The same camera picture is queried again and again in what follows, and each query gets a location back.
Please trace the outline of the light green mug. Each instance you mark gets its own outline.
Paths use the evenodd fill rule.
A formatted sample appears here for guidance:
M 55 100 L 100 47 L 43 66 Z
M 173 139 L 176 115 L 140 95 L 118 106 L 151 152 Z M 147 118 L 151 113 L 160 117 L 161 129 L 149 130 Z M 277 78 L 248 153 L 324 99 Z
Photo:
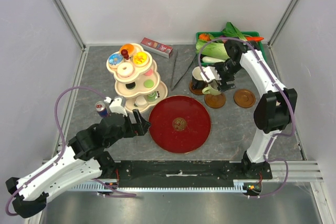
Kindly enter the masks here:
M 207 86 L 202 90 L 202 94 L 210 94 L 210 95 L 220 95 L 220 88 L 215 80 L 208 83 Z

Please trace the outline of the white cake slice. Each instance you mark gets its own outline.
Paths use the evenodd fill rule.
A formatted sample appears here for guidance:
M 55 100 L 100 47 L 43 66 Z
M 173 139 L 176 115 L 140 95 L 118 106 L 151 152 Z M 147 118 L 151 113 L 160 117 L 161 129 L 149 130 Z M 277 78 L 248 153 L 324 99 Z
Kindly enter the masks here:
M 135 101 L 134 101 L 134 106 L 135 107 L 143 107 L 146 106 L 148 104 L 145 96 L 140 95 L 138 97 L 136 97 Z

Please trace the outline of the black and white mug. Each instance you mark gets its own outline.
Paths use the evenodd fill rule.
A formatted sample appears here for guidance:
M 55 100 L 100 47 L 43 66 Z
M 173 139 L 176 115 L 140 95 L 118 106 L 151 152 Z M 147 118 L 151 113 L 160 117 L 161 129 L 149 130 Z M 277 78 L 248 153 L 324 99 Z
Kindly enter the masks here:
M 201 68 L 195 67 L 192 71 L 192 90 L 203 90 L 207 86 L 207 82 L 201 76 Z

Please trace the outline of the green swirl roll cake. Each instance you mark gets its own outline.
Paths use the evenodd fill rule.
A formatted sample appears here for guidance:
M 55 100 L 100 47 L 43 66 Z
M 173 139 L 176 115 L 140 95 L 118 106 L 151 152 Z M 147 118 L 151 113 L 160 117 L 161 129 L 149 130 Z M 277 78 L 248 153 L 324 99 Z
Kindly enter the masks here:
M 160 93 L 158 91 L 153 91 L 152 93 L 146 96 L 148 102 L 154 102 L 160 97 Z

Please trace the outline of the black cookie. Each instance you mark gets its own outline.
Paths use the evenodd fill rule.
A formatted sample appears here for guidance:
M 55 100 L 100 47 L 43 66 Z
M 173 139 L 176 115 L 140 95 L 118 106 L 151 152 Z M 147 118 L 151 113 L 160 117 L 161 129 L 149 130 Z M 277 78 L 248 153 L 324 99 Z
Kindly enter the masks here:
M 127 89 L 129 89 L 129 90 L 134 89 L 135 86 L 136 86 L 135 82 L 128 83 L 128 84 L 125 85 L 125 87 L 126 87 Z

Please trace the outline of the green cookie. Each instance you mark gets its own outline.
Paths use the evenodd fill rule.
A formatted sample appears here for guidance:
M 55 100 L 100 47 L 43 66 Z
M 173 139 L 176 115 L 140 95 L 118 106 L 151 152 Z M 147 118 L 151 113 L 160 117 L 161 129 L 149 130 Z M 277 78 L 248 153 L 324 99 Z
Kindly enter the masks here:
M 150 89 L 154 86 L 154 81 L 151 80 L 151 79 L 147 79 L 144 81 L 144 87 L 147 88 L 147 89 Z

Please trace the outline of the metal tongs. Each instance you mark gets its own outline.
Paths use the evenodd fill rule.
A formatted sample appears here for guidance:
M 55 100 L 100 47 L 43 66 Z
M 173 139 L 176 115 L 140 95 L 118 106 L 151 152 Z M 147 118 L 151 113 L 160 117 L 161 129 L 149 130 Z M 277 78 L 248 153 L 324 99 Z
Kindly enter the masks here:
M 176 69 L 176 62 L 178 59 L 178 50 L 175 51 L 174 53 L 174 63 L 173 63 L 173 69 L 172 69 L 172 76 L 170 79 L 170 90 L 174 91 L 177 87 L 177 85 L 183 80 L 183 78 L 186 76 L 188 71 L 190 70 L 191 66 L 193 65 L 194 61 L 196 60 L 196 55 L 192 58 L 192 61 L 190 62 L 188 68 L 185 70 L 185 72 L 182 74 L 182 76 L 177 80 L 176 83 L 174 83 L 174 75 L 175 75 L 175 69 Z

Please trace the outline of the pink cookie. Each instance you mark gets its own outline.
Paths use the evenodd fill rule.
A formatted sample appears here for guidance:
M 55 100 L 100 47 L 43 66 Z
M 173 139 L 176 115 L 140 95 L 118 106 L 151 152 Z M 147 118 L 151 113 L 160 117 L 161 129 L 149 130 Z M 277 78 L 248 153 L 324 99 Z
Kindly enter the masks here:
M 150 76 L 150 75 L 152 75 L 152 74 L 153 74 L 153 70 L 152 70 L 152 69 L 148 70 L 148 71 L 145 73 L 146 76 Z

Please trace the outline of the white donut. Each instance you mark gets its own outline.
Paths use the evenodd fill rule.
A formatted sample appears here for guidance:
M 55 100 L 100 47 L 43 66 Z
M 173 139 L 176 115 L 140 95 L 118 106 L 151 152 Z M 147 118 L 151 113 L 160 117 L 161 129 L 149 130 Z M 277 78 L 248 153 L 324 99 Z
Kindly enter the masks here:
M 123 62 L 117 67 L 117 74 L 122 78 L 128 78 L 133 72 L 134 66 L 129 62 Z

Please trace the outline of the yellow donut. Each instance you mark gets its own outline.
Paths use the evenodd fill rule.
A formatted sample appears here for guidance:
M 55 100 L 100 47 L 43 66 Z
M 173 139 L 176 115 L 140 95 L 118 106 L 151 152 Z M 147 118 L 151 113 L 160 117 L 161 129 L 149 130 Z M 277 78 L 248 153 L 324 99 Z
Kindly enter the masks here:
M 136 67 L 143 67 L 149 62 L 149 57 L 145 52 L 137 52 L 133 55 L 132 61 Z

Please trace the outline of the blue donut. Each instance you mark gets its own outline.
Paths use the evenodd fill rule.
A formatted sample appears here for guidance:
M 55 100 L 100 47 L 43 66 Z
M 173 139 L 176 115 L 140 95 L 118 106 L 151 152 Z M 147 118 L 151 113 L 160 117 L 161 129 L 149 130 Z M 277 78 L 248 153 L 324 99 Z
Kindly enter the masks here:
M 116 68 L 119 64 L 123 62 L 124 57 L 118 52 L 111 54 L 108 58 L 108 64 L 111 68 Z

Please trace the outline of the orange donut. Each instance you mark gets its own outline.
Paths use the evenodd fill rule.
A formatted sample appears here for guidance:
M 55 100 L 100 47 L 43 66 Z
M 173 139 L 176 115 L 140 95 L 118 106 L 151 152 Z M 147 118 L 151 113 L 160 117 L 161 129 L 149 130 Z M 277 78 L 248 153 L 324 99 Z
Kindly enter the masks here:
M 133 44 L 124 44 L 119 52 L 122 53 L 123 50 L 126 50 L 128 52 L 128 55 L 131 57 L 136 52 L 135 46 Z

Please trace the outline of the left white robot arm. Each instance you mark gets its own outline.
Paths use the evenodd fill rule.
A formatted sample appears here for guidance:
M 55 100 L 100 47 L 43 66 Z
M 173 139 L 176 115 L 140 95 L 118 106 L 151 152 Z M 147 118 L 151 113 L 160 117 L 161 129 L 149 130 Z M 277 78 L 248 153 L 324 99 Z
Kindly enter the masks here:
M 151 124 L 134 109 L 136 122 L 128 115 L 112 113 L 100 123 L 79 131 L 59 154 L 36 171 L 23 177 L 11 177 L 6 187 L 11 194 L 11 216 L 29 218 L 41 212 L 57 196 L 90 179 L 110 178 L 116 163 L 107 149 L 122 138 L 146 135 Z

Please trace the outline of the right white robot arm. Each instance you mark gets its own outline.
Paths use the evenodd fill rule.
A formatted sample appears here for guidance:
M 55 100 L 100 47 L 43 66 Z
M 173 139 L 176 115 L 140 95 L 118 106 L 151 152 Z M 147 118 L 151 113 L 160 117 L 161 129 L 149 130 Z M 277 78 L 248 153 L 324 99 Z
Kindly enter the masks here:
M 226 38 L 224 47 L 229 58 L 215 64 L 220 90 L 231 89 L 235 74 L 245 69 L 260 95 L 254 111 L 257 130 L 239 165 L 245 178 L 259 178 L 270 168 L 268 154 L 276 138 L 283 135 L 287 125 L 295 125 L 298 95 L 294 88 L 288 89 L 279 81 L 262 54 L 257 52 L 257 46 L 237 38 Z

